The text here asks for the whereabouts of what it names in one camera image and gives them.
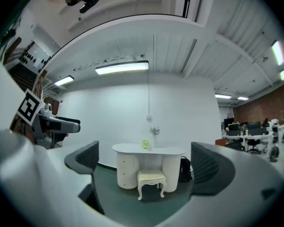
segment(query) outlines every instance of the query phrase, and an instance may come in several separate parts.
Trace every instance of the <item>gray floor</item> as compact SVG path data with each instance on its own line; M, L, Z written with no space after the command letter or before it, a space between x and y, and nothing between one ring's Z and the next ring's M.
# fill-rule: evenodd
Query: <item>gray floor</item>
M176 191L164 193L162 199L155 185L145 185L143 199L138 201L137 189L124 190L117 185L116 171L97 167L95 182L105 215L131 227L152 227L164 221L189 201L192 188L192 181L179 183Z

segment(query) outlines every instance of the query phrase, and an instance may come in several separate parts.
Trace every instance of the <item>fluorescent ceiling light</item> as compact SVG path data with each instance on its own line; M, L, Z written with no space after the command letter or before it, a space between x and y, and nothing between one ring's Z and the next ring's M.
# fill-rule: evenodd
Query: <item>fluorescent ceiling light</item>
M70 81L74 81L74 78L72 76L67 76L67 77L61 79L60 81L55 82L55 85L60 86L62 84L68 83Z
M107 66L100 66L95 69L99 75L120 72L120 71L130 71L130 70L148 70L148 61L130 61L122 62Z
M280 72L280 78L282 81L284 81L284 70Z
M284 56L283 56L281 43L279 41L276 41L272 45L272 49L275 53L275 58L278 61L278 65L281 66L284 63Z
M221 94L216 94L215 96L216 96L216 98L224 98L224 99L230 99L231 98L231 96L221 95Z
M248 97L243 97L243 96L239 96L239 97L238 97L238 99L239 99L239 100L243 100L243 101L247 101L247 100L249 100L249 98L248 98Z

